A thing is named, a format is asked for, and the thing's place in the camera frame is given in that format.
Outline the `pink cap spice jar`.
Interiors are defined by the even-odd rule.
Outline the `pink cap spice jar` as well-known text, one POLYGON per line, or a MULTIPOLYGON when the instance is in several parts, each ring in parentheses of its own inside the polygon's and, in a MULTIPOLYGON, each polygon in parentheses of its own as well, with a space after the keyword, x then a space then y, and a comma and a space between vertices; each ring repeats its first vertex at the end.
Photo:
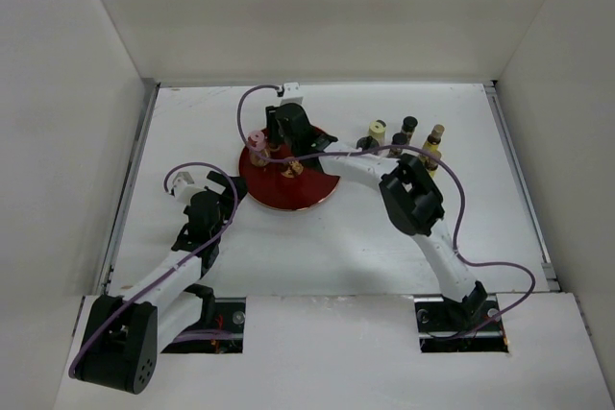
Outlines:
POLYGON ((258 168, 263 168, 269 163, 269 151, 267 138, 262 131, 252 131, 248 135, 249 159, 258 168))

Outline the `black cap brown spice jar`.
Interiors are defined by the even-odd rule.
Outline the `black cap brown spice jar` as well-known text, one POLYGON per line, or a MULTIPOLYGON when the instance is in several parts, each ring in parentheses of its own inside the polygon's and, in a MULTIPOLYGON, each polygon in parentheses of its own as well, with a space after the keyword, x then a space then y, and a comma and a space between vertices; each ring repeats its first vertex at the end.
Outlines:
POLYGON ((278 128, 269 128, 267 134, 268 149, 271 153, 276 153, 284 144, 283 136, 278 128))

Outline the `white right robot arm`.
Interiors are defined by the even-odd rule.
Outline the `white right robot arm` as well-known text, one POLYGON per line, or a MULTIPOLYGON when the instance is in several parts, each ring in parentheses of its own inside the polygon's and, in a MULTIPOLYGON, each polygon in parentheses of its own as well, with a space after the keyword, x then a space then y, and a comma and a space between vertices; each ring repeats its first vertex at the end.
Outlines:
POLYGON ((478 326, 487 292, 455 254, 444 222, 443 195, 419 157, 387 158, 352 150, 313 127, 296 103, 266 108, 265 119, 267 138, 285 144, 306 168, 380 192, 393 227, 414 240, 435 273, 451 329, 478 326))

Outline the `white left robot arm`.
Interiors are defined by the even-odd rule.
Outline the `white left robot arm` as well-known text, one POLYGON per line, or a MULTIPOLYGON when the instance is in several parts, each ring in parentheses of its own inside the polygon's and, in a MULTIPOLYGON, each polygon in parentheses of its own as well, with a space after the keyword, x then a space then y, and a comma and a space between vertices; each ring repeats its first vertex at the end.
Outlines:
POLYGON ((223 232, 248 189, 241 177, 211 166, 208 185, 187 172, 168 179, 183 204, 186 223, 168 256, 142 281, 91 305, 72 379, 138 395, 149 384, 158 356, 171 352, 237 351, 243 336, 243 301, 217 301, 201 279, 219 255, 223 232))

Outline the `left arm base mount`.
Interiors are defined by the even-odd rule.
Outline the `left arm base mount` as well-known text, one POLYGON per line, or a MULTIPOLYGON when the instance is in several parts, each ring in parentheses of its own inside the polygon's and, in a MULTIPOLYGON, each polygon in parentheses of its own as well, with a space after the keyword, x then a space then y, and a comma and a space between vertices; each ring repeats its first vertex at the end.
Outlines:
POLYGON ((201 319, 187 327, 165 354, 239 354, 243 352, 246 299, 216 299, 201 319))

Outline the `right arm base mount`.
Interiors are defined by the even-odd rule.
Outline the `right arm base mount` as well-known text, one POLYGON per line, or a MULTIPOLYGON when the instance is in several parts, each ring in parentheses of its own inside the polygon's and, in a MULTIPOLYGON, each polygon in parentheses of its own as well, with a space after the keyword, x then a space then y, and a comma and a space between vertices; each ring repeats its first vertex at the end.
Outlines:
POLYGON ((452 311, 438 297, 417 298, 414 308, 418 343, 423 353, 508 353, 504 323, 500 318, 474 331, 499 311, 495 296, 488 296, 470 321, 455 320, 452 311))

